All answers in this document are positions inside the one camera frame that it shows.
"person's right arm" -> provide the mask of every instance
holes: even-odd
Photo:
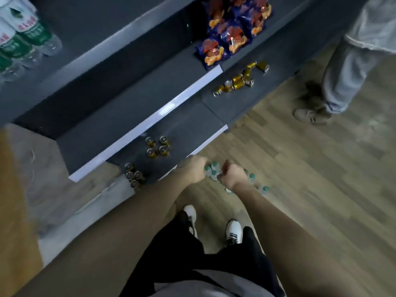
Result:
[[[365,296],[316,239],[260,195],[242,167],[226,161],[219,180],[245,205],[261,246],[288,296]]]

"gold can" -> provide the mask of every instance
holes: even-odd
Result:
[[[249,69],[253,69],[256,66],[256,64],[257,64],[257,61],[247,64],[246,67]]]
[[[139,181],[137,181],[136,179],[131,181],[131,188],[137,190],[141,188],[141,184]]]
[[[231,80],[227,80],[227,81],[224,83],[224,91],[225,91],[226,93],[229,93],[230,91],[232,91],[232,81],[231,81]]]
[[[163,145],[163,146],[169,146],[170,145],[170,143],[168,141],[168,138],[165,135],[160,137],[160,144]]]
[[[232,78],[232,83],[238,82],[240,79],[242,79],[243,75],[240,73],[237,76]]]
[[[242,79],[240,79],[239,81],[235,82],[232,87],[236,91],[237,89],[240,89],[243,85],[244,82],[242,81]]]
[[[128,172],[125,174],[126,179],[128,179],[129,181],[131,181],[133,179],[133,172]]]
[[[138,180],[138,181],[145,181],[146,179],[144,178],[144,176],[143,176],[143,173],[141,172],[141,171],[136,171],[134,174],[133,174],[133,179],[136,179],[136,180]]]
[[[126,163],[124,167],[125,167],[125,171],[126,172],[130,172],[130,171],[135,170],[135,167],[131,163]]]
[[[242,80],[248,87],[252,87],[252,85],[254,84],[254,79],[251,79],[250,77],[243,77]]]
[[[146,137],[146,145],[152,147],[155,147],[155,140],[153,140],[151,137]]]
[[[155,149],[153,149],[153,148],[148,149],[148,150],[146,151],[146,155],[147,155],[148,157],[151,157],[151,158],[157,158],[157,156],[158,156],[157,151],[156,151]]]
[[[256,67],[260,70],[263,71],[264,73],[267,73],[267,71],[270,69],[270,65],[265,61],[259,62]]]
[[[221,85],[221,86],[219,86],[212,94],[213,94],[215,97],[218,97],[218,96],[221,95],[221,93],[223,92],[223,90],[224,90],[224,85]]]
[[[242,78],[243,77],[250,77],[251,75],[251,69],[250,68],[246,68],[244,69],[244,71],[242,72]]]
[[[169,147],[167,146],[161,146],[158,149],[158,152],[162,155],[162,156],[169,156]]]

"green triangle logo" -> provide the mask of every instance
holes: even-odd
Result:
[[[14,8],[10,8],[9,10],[11,11],[11,15],[12,15],[14,18],[17,18],[17,19],[20,19],[20,20],[23,19],[23,14],[22,14],[22,12],[20,12],[19,10],[14,9]]]

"gray pants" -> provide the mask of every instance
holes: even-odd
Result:
[[[340,41],[323,75],[326,110],[338,114],[361,89],[367,74],[390,53],[363,49]]]

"white jacket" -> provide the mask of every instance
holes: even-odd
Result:
[[[396,53],[396,0],[368,0],[345,39],[360,48]]]

